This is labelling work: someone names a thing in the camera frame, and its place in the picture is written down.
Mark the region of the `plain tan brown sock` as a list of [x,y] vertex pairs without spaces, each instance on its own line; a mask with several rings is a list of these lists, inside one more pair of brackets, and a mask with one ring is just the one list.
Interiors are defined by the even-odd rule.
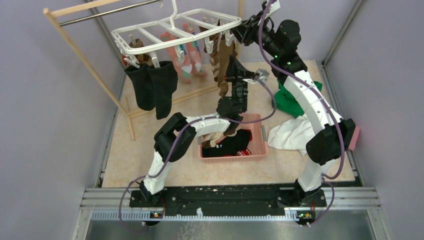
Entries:
[[236,45],[234,42],[230,46],[227,46],[225,36],[221,37],[221,40],[219,42],[219,47],[218,47],[218,53],[219,53],[219,69],[218,69],[217,85],[220,88],[219,96],[225,97],[229,90],[229,85],[228,85],[228,82],[224,80],[224,78],[227,73],[230,56],[236,57],[238,53],[236,52]]

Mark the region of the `brown striped sock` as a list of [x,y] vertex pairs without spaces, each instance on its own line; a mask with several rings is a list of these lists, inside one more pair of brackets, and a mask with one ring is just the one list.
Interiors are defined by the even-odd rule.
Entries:
[[211,64],[211,70],[213,74],[213,80],[217,83],[219,78],[220,58],[219,58],[219,42],[220,33],[216,33],[209,37],[209,40],[213,42],[212,52],[208,53],[208,46],[204,47],[204,52],[209,54],[209,62]]

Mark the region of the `pink sock with teal spots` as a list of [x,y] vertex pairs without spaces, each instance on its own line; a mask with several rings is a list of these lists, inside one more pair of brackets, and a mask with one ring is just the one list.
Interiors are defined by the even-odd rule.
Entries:
[[[184,22],[181,24],[182,29],[189,34],[195,35],[195,29],[194,26],[189,22]],[[190,58],[190,62],[192,65],[192,73],[197,76],[204,76],[206,73],[203,71],[202,68],[202,56],[199,48],[198,42],[192,41],[186,44],[186,51],[188,53],[188,56]]]

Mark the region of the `white plastic clip hanger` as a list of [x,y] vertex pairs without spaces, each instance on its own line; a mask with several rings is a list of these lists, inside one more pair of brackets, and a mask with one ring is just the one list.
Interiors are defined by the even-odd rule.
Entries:
[[[125,62],[131,66],[139,68],[140,62],[136,56],[149,54],[153,61],[153,65],[156,68],[159,68],[160,64],[156,51],[200,40],[204,41],[204,45],[207,46],[207,52],[210,54],[213,48],[213,41],[209,40],[210,36],[217,33],[224,34],[226,45],[230,46],[235,40],[235,36],[231,33],[231,29],[241,25],[242,23],[242,19],[239,16],[229,15],[204,8],[197,8],[178,13],[177,3],[175,0],[172,1],[172,7],[173,13],[167,18],[121,27],[111,31],[111,36],[113,37],[116,46],[119,48],[120,53],[124,56],[123,60]],[[194,26],[202,27],[206,30],[192,35],[185,32],[182,28],[175,24],[175,20],[177,19],[185,20]],[[147,31],[147,27],[162,27],[171,35],[176,36],[176,39],[162,41]],[[134,30],[139,31],[143,36],[152,41],[153,44],[145,45],[143,47],[129,46],[127,41],[121,37],[121,34],[130,33]],[[183,51],[178,50],[177,47],[175,49],[179,60],[182,62],[184,60]]]

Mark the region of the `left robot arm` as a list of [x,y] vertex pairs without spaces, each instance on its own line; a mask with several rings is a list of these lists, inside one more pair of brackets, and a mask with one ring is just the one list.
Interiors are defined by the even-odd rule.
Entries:
[[250,71],[230,56],[224,80],[231,83],[231,95],[218,100],[216,112],[202,116],[177,112],[167,120],[154,136],[153,161],[139,185],[141,200],[147,206],[154,207],[160,202],[159,192],[164,189],[169,168],[186,154],[195,138],[230,132],[242,123],[248,106],[248,85],[268,75],[267,71]]

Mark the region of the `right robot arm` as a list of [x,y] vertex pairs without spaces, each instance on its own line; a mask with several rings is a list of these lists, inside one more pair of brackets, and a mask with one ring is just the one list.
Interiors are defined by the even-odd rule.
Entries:
[[355,130],[352,119],[343,119],[310,80],[304,61],[297,53],[302,39],[300,25],[290,19],[283,20],[277,28],[267,27],[272,20],[263,13],[251,16],[230,32],[242,45],[256,43],[262,55],[273,57],[268,60],[279,84],[294,97],[309,120],[313,136],[305,143],[309,157],[300,177],[294,182],[293,190],[281,197],[287,206],[307,206],[321,189],[323,178],[330,179],[328,169],[340,160],[333,178],[337,178],[344,166],[344,154]]

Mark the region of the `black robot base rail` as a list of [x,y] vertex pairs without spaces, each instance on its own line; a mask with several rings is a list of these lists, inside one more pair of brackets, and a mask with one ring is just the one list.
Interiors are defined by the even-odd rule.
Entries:
[[293,221],[309,224],[323,211],[379,210],[372,187],[323,187],[305,205],[283,204],[291,189],[279,184],[166,187],[152,200],[137,188],[89,188],[81,208],[94,220]]

